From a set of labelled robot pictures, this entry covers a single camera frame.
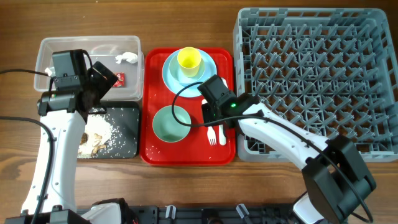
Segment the red snack wrapper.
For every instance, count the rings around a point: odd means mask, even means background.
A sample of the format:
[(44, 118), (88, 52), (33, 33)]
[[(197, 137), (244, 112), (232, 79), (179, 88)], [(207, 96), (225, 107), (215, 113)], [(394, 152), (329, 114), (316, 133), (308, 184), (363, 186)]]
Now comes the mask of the red snack wrapper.
[(113, 88), (125, 87), (125, 73), (115, 73), (115, 75), (117, 76), (118, 80), (113, 85)]

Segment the white tissue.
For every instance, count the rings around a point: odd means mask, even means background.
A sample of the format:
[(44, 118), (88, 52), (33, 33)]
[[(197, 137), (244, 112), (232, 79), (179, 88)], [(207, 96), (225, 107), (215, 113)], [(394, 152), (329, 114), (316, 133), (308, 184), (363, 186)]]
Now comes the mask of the white tissue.
[(124, 52), (121, 55), (115, 56), (115, 60), (117, 64), (120, 64), (123, 60), (128, 63), (134, 64), (138, 61), (138, 55), (132, 52)]

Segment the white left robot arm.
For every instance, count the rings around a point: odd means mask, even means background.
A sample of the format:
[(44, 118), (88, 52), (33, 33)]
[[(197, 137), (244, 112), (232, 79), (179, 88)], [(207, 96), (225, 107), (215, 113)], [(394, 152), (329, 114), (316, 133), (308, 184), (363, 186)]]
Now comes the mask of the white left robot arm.
[(123, 198), (96, 202), (79, 215), (75, 172), (88, 113), (116, 83), (117, 76), (101, 62), (90, 69), (57, 72), (54, 91), (38, 101), (42, 129), (34, 178), (18, 217), (6, 223), (128, 223), (134, 214)]

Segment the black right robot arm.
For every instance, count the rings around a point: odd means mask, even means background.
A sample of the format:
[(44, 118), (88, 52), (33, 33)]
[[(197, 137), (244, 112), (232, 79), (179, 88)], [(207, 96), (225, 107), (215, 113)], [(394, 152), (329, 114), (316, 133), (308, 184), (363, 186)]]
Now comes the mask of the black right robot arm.
[(202, 111), (207, 125), (235, 128), (267, 144), (301, 170), (306, 191), (292, 207), (301, 222), (343, 223), (349, 216), (374, 221), (365, 199), (376, 189), (376, 181), (350, 139), (328, 139), (308, 132), (251, 95), (206, 96)]

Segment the green bowl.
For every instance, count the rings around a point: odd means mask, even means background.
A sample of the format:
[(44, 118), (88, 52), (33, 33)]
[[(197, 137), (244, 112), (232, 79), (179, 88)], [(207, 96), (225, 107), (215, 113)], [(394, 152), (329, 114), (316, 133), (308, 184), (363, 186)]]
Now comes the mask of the green bowl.
[(168, 143), (179, 142), (190, 132), (189, 126), (181, 125), (172, 114), (172, 106), (165, 106), (156, 112), (152, 120), (154, 134)]

